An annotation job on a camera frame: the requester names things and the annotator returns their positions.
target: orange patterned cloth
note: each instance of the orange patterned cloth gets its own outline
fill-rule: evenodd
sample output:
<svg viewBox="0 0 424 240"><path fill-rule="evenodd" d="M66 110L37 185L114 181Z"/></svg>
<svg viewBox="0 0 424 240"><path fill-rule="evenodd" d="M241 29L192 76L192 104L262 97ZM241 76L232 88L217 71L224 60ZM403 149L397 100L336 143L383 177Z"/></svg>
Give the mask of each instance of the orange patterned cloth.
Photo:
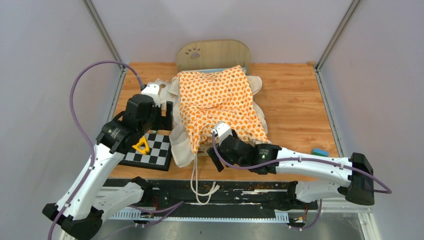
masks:
<svg viewBox="0 0 424 240"><path fill-rule="evenodd" d="M261 120L253 109L253 94L242 67L221 72L180 72L179 113L188 133L191 150L211 143L211 131L220 121L228 124L244 141L268 142Z"/></svg>

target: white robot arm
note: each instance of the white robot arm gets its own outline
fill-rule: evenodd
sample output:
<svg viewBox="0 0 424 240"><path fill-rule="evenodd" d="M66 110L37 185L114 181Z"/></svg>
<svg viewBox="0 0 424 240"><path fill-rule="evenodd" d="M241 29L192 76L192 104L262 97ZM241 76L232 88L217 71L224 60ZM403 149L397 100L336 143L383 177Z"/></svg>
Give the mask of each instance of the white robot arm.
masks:
<svg viewBox="0 0 424 240"><path fill-rule="evenodd" d="M89 159L63 197L57 203L45 205L42 213L52 221L64 209L57 224L71 236L91 239L110 216L131 204L151 199L152 186L141 177L101 199L96 199L96 195L114 167L148 130L171 130L172 109L162 116L159 91L158 84L150 83L141 94L131 97L125 111L106 123L96 138L94 165ZM67 202L76 189L75 196Z"/></svg>
<svg viewBox="0 0 424 240"><path fill-rule="evenodd" d="M238 139L235 131L224 122L215 125L213 139L218 143L207 152L218 171L221 162L238 169L248 169L258 174L299 174L318 178L317 181L291 182L287 197L310 203L319 199L344 197L360 205L374 204L374 182L363 174L352 171L360 169L373 175L374 170L361 153L351 157L324 157L295 152L272 144L252 146Z"/></svg>

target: wooden table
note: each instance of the wooden table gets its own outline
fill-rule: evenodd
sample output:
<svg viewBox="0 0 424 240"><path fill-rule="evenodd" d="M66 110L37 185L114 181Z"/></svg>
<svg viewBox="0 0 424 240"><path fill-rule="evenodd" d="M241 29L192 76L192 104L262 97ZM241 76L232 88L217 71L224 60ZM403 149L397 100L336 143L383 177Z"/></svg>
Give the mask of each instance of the wooden table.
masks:
<svg viewBox="0 0 424 240"><path fill-rule="evenodd" d="M141 76L143 83L156 79L171 81L177 74L174 63L130 64ZM313 148L328 151L337 157L336 144L327 118L323 99L312 66L306 64L252 63L250 75L262 79L262 89L255 95L255 102L265 114L268 139L275 145L293 151L310 153ZM123 111L127 100L140 93L140 86L131 71L126 74L115 113ZM193 163L178 167L172 160L169 171L118 165L111 178L189 180ZM311 181L314 178L295 174L258 175L248 170L225 168L218 172L209 157L198 161L200 180L230 181Z"/></svg>

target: black and white checkerboard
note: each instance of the black and white checkerboard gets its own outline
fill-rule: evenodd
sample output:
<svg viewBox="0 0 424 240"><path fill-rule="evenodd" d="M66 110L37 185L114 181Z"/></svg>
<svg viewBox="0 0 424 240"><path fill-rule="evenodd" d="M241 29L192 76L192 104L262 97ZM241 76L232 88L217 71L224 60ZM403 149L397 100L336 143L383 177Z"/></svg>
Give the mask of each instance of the black and white checkerboard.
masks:
<svg viewBox="0 0 424 240"><path fill-rule="evenodd" d="M172 156L170 137L154 133L146 133L144 136L150 152L142 154L132 147L119 164L168 171Z"/></svg>

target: white drawstring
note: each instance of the white drawstring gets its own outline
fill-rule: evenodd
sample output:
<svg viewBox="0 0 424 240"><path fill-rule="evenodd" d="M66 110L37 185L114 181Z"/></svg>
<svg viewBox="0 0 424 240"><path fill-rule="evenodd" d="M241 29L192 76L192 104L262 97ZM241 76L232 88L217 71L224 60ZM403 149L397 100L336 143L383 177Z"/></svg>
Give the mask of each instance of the white drawstring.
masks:
<svg viewBox="0 0 424 240"><path fill-rule="evenodd" d="M196 172L196 189L193 188L193 176L195 175L195 172ZM206 205L206 204L209 203L209 200L211 200L212 194L214 194L216 191L218 191L218 189L220 189L220 186L219 185L215 186L215 184L217 182L214 181L213 184L212 184L212 187L210 188L208 193L205 193L205 194L198 193L198 189L199 189L198 188L198 174L199 174L199 172L198 172L198 156L196 154L194 154L194 165L193 165L193 171L191 172L191 180L190 180L191 190L196 195L197 202L200 205ZM202 196L202 197L207 196L208 197L207 201L201 202L199 200L199 196Z"/></svg>

